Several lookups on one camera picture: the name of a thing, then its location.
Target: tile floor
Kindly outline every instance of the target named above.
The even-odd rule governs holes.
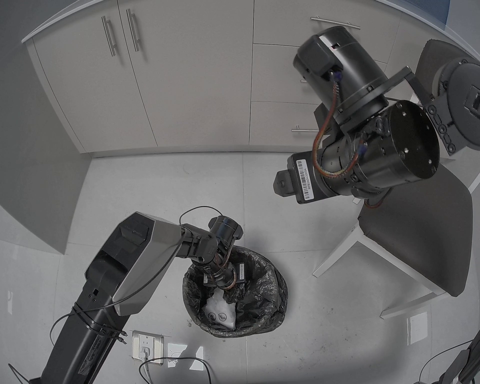
[[[113,228],[134,211],[176,222],[196,205],[213,205],[244,228],[244,245],[268,257],[288,284],[288,312],[275,331],[217,339],[192,324],[181,296],[188,260],[175,260],[152,299],[125,327],[203,347],[214,383],[393,383],[418,380],[423,364],[442,349],[478,331],[479,291],[472,261],[465,292],[423,310],[382,320],[381,311],[427,290],[369,249],[350,249],[321,278],[312,271],[355,222],[361,206],[348,197],[311,205],[272,190],[287,154],[169,154],[94,159],[87,174],[65,255],[0,241],[0,382],[14,382],[11,362],[36,377],[48,359],[48,331],[70,310],[84,284],[83,272]],[[206,228],[214,213],[197,210],[185,221]],[[410,316],[426,312],[426,337],[409,345]],[[54,339],[60,330],[54,332]],[[128,345],[116,343],[96,383],[143,383]],[[423,381],[438,380],[455,352],[433,361]],[[191,362],[152,366],[154,383],[207,383]]]

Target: power plug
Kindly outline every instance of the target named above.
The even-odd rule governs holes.
[[[132,358],[145,361],[163,357],[163,336],[141,331],[132,332]],[[149,364],[162,365],[163,360],[154,360]]]

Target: blue panel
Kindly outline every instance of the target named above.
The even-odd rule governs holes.
[[[447,23],[450,0],[405,0],[433,16],[443,25]]]

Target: white plastic bag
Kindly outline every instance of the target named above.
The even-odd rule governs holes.
[[[216,288],[213,296],[207,299],[204,313],[211,322],[222,324],[228,329],[235,329],[235,303],[227,304],[220,288]]]

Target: black plastic bag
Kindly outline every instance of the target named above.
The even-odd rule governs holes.
[[[183,278],[183,302],[192,320],[213,336],[243,337],[271,332],[285,319],[288,289],[274,265],[262,255],[243,247],[233,247],[230,261],[245,263],[245,284],[224,292],[228,304],[236,303],[236,329],[212,323],[204,314],[207,299],[215,288],[203,285],[203,273],[191,265]]]

